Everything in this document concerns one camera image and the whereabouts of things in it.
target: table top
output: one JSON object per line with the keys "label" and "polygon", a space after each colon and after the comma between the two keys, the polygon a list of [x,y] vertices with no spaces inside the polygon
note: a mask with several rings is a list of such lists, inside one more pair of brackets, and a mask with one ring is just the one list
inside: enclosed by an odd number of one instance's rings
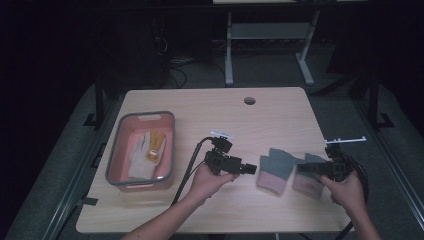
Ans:
{"label": "table top", "polygon": [[[246,97],[256,100],[244,103]],[[105,171],[119,119],[127,113],[170,111],[175,115],[175,181],[171,188],[150,192],[121,192],[105,179]],[[350,221],[330,200],[324,188],[312,199],[291,188],[292,173],[281,196],[256,187],[259,158],[277,148],[304,158],[326,158],[325,143],[308,98],[301,88],[223,88],[143,90],[127,93],[94,177],[77,229],[84,233],[129,232],[168,208],[175,196],[196,144],[211,130],[235,135],[228,153],[258,166],[256,175],[241,175],[197,209],[179,233],[252,233],[340,231]],[[205,142],[200,163],[212,145]],[[181,197],[189,186],[188,181]]]}

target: gray carpet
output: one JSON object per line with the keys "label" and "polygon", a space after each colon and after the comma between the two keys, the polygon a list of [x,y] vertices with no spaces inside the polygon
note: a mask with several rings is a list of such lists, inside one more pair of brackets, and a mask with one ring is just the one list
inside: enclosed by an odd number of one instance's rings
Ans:
{"label": "gray carpet", "polygon": [[[325,72],[331,57],[333,46],[313,45],[307,62],[315,77],[316,84],[307,86],[302,79],[293,54],[293,46],[278,51],[265,52],[250,58],[234,58],[234,87],[287,87],[299,86],[306,92],[313,92],[334,82],[341,77]],[[214,64],[193,63],[179,67],[187,75],[184,88],[221,88],[224,87],[223,57],[214,59]],[[181,83],[183,75],[171,71],[176,81]],[[347,84],[326,97],[310,97],[310,102],[317,117],[323,135],[327,139],[358,138],[366,136],[368,141],[344,144],[342,148],[360,162],[368,172],[370,181],[370,198],[368,209],[383,239],[424,239],[424,231],[418,224],[408,202],[395,181],[384,153],[379,148],[375,132],[361,113],[366,106],[366,98],[355,102],[347,97],[351,84]],[[172,88],[170,81],[165,88]],[[392,94],[381,87],[379,100],[380,112],[387,113],[395,128],[381,129],[378,133],[389,145],[407,179],[417,195],[424,199],[424,140],[415,131],[400,110]],[[83,126],[88,114],[95,112],[94,88],[87,90],[68,125],[53,149],[43,172],[40,174],[31,193],[19,212],[6,239],[54,239],[50,234],[51,220],[57,209],[66,208],[66,222],[57,225],[60,233],[57,239],[119,239],[122,234],[81,234],[75,230],[81,207],[77,204],[89,189],[96,171],[90,167],[95,162],[96,154],[102,143],[109,137],[122,99],[107,101],[107,121],[99,131],[93,127]],[[78,183],[75,170],[83,171]],[[64,200],[64,193],[70,187],[76,188],[76,194]],[[337,233],[305,233],[310,239],[332,239]],[[226,240],[275,239],[275,233],[263,234],[229,234]],[[199,235],[177,235],[175,239],[206,239]],[[297,233],[279,234],[279,239],[305,239]],[[356,239],[354,232],[345,239]]]}

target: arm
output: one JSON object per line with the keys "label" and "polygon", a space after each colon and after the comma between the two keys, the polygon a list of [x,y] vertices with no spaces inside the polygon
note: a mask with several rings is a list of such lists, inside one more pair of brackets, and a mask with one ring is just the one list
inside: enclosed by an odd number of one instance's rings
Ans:
{"label": "arm", "polygon": [[185,220],[205,203],[206,199],[210,198],[224,184],[234,181],[237,177],[238,175],[234,174],[215,176],[211,173],[208,166],[205,164],[200,165],[194,175],[189,192],[181,201],[125,235],[123,240],[169,239]]}
{"label": "arm", "polygon": [[381,239],[368,215],[362,185],[355,171],[343,182],[334,182],[326,176],[320,176],[320,181],[330,189],[333,202],[341,205],[346,210],[359,239]]}

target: black cable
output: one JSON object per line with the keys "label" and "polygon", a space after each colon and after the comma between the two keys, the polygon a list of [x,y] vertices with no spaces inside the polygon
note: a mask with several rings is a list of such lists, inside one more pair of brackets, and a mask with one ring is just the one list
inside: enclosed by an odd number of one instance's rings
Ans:
{"label": "black cable", "polygon": [[225,77],[225,71],[224,71],[224,69],[222,69],[221,68],[221,66],[219,66],[218,64],[216,64],[216,63],[210,63],[211,65],[213,65],[213,66],[215,66],[215,67],[217,67],[218,69],[219,69],[219,71],[221,71],[221,73],[224,75],[224,77]]}
{"label": "black cable", "polygon": [[193,174],[200,167],[200,165],[202,165],[203,163],[205,163],[205,160],[203,160],[201,163],[197,164],[197,166],[190,172],[190,175]]}
{"label": "black cable", "polygon": [[183,83],[181,85],[178,85],[177,79],[174,77],[175,88],[181,89],[182,87],[184,87],[184,85],[187,83],[187,74],[184,71],[180,70],[180,69],[176,69],[176,68],[169,68],[169,69],[170,70],[177,71],[177,72],[180,72],[184,76],[184,81],[183,81]]}
{"label": "black cable", "polygon": [[202,141],[200,141],[196,145],[196,148],[194,149],[194,152],[193,152],[193,156],[191,156],[191,159],[190,159],[190,162],[188,163],[188,166],[187,166],[186,172],[184,174],[183,180],[181,181],[180,186],[178,187],[177,193],[175,194],[175,197],[174,197],[174,200],[171,203],[171,206],[178,202],[178,199],[180,198],[181,192],[183,191],[185,184],[187,183],[188,179],[190,178],[190,175],[192,173],[191,169],[193,168],[194,161],[196,161],[197,154],[199,154],[199,151],[200,151],[200,148],[202,147],[202,144],[206,140],[212,141],[212,139],[213,139],[212,137],[206,137],[206,138],[202,139]]}
{"label": "black cable", "polygon": [[305,234],[303,234],[303,233],[298,233],[301,237],[303,237],[304,239],[306,239],[306,240],[312,240],[312,239],[310,239],[308,236],[306,236]]}

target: hand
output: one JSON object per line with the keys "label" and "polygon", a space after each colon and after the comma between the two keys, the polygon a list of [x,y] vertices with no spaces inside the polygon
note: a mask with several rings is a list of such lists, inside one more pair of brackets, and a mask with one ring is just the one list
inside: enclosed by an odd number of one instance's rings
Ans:
{"label": "hand", "polygon": [[199,206],[205,203],[206,199],[216,193],[224,184],[234,181],[238,174],[225,174],[221,176],[213,175],[206,164],[201,164],[197,169],[190,190],[186,198],[191,198],[198,202]]}
{"label": "hand", "polygon": [[327,176],[320,176],[319,179],[330,189],[333,202],[341,205],[350,217],[359,210],[366,210],[364,192],[356,171],[351,172],[343,182],[334,182]]}

